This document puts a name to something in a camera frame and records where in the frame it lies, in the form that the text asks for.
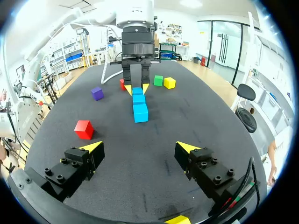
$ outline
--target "screw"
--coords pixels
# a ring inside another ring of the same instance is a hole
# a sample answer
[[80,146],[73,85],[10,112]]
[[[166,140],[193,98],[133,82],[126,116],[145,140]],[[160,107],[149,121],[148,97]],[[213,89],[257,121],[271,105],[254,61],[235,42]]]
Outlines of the screw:
[[64,181],[64,176],[61,175],[61,174],[59,174],[59,175],[56,177],[56,179],[57,179],[60,183],[62,183],[62,182]]
[[221,180],[222,180],[221,176],[218,175],[218,176],[214,177],[213,182],[218,184],[221,182]]
[[30,184],[31,182],[32,182],[32,181],[31,181],[30,178],[27,178],[27,179],[26,179],[26,183]]
[[78,165],[79,165],[79,164],[78,164],[76,161],[74,161],[74,162],[71,163],[71,166],[74,167],[74,168],[77,168]]
[[45,173],[46,173],[46,175],[48,175],[48,176],[52,175],[52,171],[51,171],[49,168],[46,168],[46,169],[45,169]]
[[212,162],[211,162],[213,165],[216,165],[218,163],[218,159],[214,158],[212,159]]
[[234,175],[234,169],[229,169],[228,172],[227,172],[227,175],[228,176]]
[[21,189],[21,190],[22,190],[23,188],[24,188],[24,185],[19,183],[19,184],[18,184],[18,189]]
[[67,163],[67,159],[66,159],[66,158],[62,158],[62,159],[61,159],[61,162],[62,162],[63,164],[66,164],[66,163]]
[[206,166],[207,166],[206,162],[201,162],[200,163],[200,168],[204,169],[204,168],[206,168]]

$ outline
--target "person's hand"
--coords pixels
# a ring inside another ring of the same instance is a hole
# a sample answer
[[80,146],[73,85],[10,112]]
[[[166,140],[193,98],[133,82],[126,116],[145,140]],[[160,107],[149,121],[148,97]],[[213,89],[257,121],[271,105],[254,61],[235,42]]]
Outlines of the person's hand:
[[276,174],[277,168],[272,166],[271,167],[271,172],[270,172],[270,176],[267,182],[267,185],[273,187],[274,183],[275,183],[275,179],[274,179],[274,175]]
[[6,90],[3,89],[2,92],[0,93],[0,101],[5,101],[6,100]]

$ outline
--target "yellow marker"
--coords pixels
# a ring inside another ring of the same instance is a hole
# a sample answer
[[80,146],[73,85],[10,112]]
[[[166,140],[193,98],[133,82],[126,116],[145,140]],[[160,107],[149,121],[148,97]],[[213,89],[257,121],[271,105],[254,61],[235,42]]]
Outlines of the yellow marker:
[[90,144],[90,145],[87,145],[87,146],[82,146],[80,148],[88,150],[89,153],[91,153],[99,144],[102,144],[102,143],[103,143],[102,141],[98,141],[96,143],[93,143],[93,144]]
[[142,84],[143,94],[145,94],[146,90],[148,89],[150,84]]
[[178,216],[166,221],[168,224],[191,224],[190,220],[185,216]]
[[127,89],[128,93],[132,95],[132,85],[125,85],[125,88]]
[[180,141],[177,141],[176,143],[178,143],[181,147],[184,148],[184,150],[189,154],[190,151],[194,150],[194,149],[202,149],[202,148],[199,148],[199,147],[196,147],[196,146],[192,146],[192,145],[188,145],[186,143],[183,143],[183,142],[180,142]]

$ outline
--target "black table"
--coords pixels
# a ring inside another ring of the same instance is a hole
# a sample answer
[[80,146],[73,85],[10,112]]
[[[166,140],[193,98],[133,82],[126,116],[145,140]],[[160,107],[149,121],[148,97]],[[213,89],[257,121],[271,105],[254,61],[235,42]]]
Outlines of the black table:
[[[108,66],[107,75],[121,70]],[[174,158],[176,141],[207,146],[239,179],[254,156],[261,199],[266,179],[259,154],[249,133],[204,82],[180,64],[152,64],[154,75],[176,79],[175,89],[151,85],[146,92],[147,123],[135,124],[132,98],[120,88],[122,75],[100,85],[103,65],[90,67],[59,98],[43,122],[32,144],[25,168],[43,175],[71,146],[104,142],[105,160],[93,178],[81,184],[65,204],[88,214],[122,221],[165,221],[179,214],[192,223],[207,218],[214,204],[194,180],[188,181]],[[131,66],[133,86],[140,86],[141,67]],[[95,101],[90,90],[103,89],[105,97]],[[92,140],[81,140],[74,132],[78,120],[90,120]],[[247,204],[250,213],[254,196]]]

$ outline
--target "stacked blue cubes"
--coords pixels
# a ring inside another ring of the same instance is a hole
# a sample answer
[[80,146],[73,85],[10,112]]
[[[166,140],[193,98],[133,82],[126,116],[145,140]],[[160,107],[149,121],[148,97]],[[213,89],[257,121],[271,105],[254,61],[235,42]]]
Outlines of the stacked blue cubes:
[[132,89],[132,98],[135,123],[147,122],[149,120],[149,111],[141,87],[134,87]]

